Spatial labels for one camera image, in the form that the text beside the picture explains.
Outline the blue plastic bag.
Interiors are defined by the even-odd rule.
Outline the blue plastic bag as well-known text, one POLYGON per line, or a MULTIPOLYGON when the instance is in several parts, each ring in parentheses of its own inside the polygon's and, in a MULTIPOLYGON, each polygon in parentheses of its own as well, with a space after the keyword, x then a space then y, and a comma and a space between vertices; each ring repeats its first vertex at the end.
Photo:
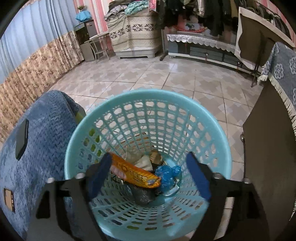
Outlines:
POLYGON ((178 183, 182 174, 180 166, 170 167, 168 165, 161 165, 156 168, 154 174, 161 179, 158 192, 163 194, 163 196, 172 196, 179 190, 178 183))

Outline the orange snack wrapper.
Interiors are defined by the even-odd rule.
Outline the orange snack wrapper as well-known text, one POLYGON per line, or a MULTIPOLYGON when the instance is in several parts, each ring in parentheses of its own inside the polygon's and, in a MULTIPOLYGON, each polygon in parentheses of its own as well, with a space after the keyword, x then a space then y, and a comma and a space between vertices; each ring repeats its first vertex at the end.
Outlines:
POLYGON ((132 165, 114 153, 110 153, 110 155, 112 159, 110 170, 118 178, 142 188, 160 187, 161 177, 132 165))

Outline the light blue trash basket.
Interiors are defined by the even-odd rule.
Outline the light blue trash basket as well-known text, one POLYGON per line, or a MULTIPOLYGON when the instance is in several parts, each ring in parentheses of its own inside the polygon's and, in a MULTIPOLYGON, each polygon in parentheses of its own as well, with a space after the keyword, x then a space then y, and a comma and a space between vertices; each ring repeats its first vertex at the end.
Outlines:
POLYGON ((106 153, 124 162, 90 201, 97 224, 116 240, 173 240, 195 230, 208 202, 186 164, 193 153, 230 178, 232 158, 222 127, 201 104, 159 89, 112 97, 88 114, 67 147, 65 178, 106 153))

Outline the tan phone case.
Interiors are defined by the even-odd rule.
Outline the tan phone case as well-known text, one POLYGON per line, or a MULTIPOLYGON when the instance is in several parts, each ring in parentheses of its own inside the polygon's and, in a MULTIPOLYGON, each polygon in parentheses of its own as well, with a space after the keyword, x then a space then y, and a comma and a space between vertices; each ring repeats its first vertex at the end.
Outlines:
POLYGON ((4 188, 4 203, 10 211, 15 212, 14 194, 10 189, 4 188))

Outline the black rectangular case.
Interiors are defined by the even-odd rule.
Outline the black rectangular case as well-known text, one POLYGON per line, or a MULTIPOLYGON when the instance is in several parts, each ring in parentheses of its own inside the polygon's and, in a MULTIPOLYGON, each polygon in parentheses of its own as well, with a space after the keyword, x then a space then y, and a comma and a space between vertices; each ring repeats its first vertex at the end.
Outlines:
POLYGON ((27 143, 28 143, 28 129, 29 129, 29 120, 24 119, 20 124, 18 132, 16 134, 16 159, 20 161, 23 156, 27 143))

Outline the dark wooden furniture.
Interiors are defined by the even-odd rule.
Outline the dark wooden furniture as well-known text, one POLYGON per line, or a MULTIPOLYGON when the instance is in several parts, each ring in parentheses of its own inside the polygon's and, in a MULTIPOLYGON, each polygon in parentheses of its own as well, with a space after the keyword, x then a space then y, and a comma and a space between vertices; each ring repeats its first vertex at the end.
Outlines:
POLYGON ((263 204, 271 240, 287 226, 295 203, 295 133, 270 82, 243 124, 244 175, 263 204))

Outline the blue floral fringed cloth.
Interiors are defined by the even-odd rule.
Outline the blue floral fringed cloth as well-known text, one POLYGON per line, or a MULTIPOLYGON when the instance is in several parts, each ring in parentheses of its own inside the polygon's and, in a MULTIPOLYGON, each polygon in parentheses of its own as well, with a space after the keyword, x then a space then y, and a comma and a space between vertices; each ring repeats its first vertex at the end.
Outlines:
POLYGON ((264 83, 263 96, 270 101, 270 115, 279 131, 295 137, 295 51, 276 42, 262 66, 257 83, 264 83))

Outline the small folding table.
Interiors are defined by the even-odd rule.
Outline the small folding table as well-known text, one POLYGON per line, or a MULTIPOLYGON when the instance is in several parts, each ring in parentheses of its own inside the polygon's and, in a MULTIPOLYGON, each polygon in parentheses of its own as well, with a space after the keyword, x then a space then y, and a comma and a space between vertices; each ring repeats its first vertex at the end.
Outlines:
POLYGON ((110 59, 109 50, 107 46, 107 37, 109 36, 109 32, 103 32, 91 37, 85 43, 90 44, 90 48, 95 57, 95 62, 97 63, 101 57, 106 56, 110 59))

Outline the blue and floral curtain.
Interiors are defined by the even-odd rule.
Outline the blue and floral curtain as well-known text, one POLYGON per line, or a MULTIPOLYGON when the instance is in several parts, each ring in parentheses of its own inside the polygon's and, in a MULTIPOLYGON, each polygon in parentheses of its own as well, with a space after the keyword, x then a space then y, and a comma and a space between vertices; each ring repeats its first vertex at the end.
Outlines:
POLYGON ((83 61, 73 1, 30 1, 1 37, 1 142, 56 80, 83 61))

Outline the dark board on stand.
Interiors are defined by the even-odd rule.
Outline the dark board on stand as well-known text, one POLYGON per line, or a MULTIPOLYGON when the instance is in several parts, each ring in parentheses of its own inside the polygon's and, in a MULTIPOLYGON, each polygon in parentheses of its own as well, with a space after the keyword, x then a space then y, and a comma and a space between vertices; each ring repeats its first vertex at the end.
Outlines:
POLYGON ((268 20, 239 7, 238 30, 234 55, 251 70, 254 85, 261 68, 269 58, 276 42, 295 50, 294 42, 268 20))

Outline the low tv bench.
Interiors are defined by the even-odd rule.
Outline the low tv bench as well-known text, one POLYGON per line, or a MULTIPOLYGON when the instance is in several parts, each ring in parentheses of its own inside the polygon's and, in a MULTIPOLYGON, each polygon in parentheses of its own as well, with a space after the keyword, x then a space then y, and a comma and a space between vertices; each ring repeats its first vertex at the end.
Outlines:
POLYGON ((167 34, 170 57, 192 58, 210 64, 225 66, 245 73, 251 73, 244 61, 235 56, 235 45, 202 35, 167 34))

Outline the patterned covered cabinet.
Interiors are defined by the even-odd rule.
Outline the patterned covered cabinet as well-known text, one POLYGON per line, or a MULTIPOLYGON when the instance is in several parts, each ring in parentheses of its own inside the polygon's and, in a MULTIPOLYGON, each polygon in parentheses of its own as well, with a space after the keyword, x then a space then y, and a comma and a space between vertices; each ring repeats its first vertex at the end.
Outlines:
POLYGON ((153 58, 162 48, 161 31, 156 28, 158 14, 143 9, 127 16, 124 12, 107 20, 112 49, 118 58, 153 58))

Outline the clothes rack with garments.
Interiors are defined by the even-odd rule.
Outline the clothes rack with garments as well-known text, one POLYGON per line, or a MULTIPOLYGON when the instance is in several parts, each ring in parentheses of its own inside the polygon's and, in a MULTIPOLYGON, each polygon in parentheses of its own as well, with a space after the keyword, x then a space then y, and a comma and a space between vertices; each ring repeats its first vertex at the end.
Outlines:
POLYGON ((223 35, 228 26, 237 30, 240 1, 148 1, 150 11, 158 13, 158 29, 174 28, 181 32, 223 35))

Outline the blue bag on dispenser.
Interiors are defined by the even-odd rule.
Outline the blue bag on dispenser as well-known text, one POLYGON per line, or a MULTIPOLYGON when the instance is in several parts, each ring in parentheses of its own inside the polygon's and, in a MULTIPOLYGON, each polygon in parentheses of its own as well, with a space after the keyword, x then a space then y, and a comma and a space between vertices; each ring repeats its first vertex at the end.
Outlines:
POLYGON ((85 5, 81 5, 78 8, 78 13, 75 16, 75 19, 79 22, 85 22, 92 19, 91 13, 87 10, 85 5))

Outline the pile of clothes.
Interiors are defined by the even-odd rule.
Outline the pile of clothes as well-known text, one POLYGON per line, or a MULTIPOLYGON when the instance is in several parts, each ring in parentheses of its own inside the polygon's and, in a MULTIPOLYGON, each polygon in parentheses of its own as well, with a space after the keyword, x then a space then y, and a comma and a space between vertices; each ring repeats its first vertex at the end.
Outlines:
POLYGON ((143 9, 147 9, 148 6, 149 1, 111 1, 108 5, 108 12, 104 16, 104 19, 109 21, 112 18, 121 15, 130 16, 143 9))

